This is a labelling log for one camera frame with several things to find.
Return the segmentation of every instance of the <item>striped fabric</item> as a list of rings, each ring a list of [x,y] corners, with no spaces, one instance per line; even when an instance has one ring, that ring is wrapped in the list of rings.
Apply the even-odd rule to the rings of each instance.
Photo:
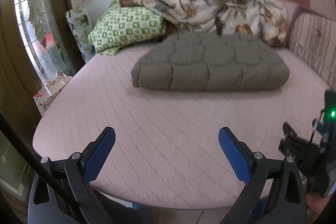
[[[289,47],[329,85],[336,86],[336,22],[308,13],[295,22]]]

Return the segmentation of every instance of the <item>window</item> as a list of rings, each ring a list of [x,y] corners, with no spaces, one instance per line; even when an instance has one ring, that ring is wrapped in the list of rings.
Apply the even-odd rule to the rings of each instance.
[[[50,0],[14,0],[24,47],[42,82],[69,75],[71,63],[56,27]]]
[[[0,187],[25,202],[33,176],[34,170],[0,131]]]

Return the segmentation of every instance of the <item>gray quilted comforter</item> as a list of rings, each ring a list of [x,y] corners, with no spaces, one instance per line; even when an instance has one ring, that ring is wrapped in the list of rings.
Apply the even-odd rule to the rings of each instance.
[[[256,37],[184,32],[142,56],[131,74],[135,87],[151,90],[249,91],[282,86],[289,69]]]

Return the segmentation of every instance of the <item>blue gripper pad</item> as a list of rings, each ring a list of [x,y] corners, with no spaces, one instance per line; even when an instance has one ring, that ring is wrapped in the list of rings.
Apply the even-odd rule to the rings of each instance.
[[[110,127],[105,128],[95,142],[92,144],[95,144],[96,148],[86,160],[84,168],[84,181],[87,184],[89,184],[90,181],[97,179],[101,168],[116,142],[116,133],[114,129]]]
[[[248,184],[251,180],[250,168],[253,164],[251,150],[245,143],[238,141],[229,128],[222,128],[219,131],[218,140],[236,177]]]

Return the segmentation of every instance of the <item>mattress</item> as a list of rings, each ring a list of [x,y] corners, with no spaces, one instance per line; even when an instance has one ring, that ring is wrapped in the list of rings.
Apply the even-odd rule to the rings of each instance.
[[[111,126],[116,143],[96,181],[101,192],[127,201],[178,209],[232,205],[244,187],[218,143],[228,126],[252,151],[283,159],[278,144],[287,121],[304,138],[324,107],[327,85],[289,50],[290,70],[278,90],[187,93],[132,85],[131,70],[154,45],[95,56],[69,82],[39,123],[34,149],[52,160],[82,151]],[[264,188],[267,195],[271,182]]]

